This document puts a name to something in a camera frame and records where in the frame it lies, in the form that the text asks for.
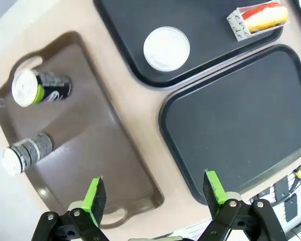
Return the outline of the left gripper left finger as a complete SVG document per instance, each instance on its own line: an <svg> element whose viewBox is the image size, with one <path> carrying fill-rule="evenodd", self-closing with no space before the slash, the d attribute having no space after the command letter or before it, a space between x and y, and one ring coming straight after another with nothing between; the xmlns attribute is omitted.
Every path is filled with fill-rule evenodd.
<svg viewBox="0 0 301 241"><path fill-rule="evenodd" d="M104 182L101 177L93 178L80 207L63 215L52 211L41 215L32 240L108 240L100 229L105 204Z"/></svg>

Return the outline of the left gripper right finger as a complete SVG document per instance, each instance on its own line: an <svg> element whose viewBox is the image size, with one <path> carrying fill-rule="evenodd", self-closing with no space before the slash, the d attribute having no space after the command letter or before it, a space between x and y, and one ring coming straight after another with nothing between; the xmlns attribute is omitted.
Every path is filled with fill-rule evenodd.
<svg viewBox="0 0 301 241"><path fill-rule="evenodd" d="M212 221L199 240L227 240L231 231L241 230L248 240L287 240L285 232L266 199L252 204L228 198L215 171L205 171L203 193Z"/></svg>

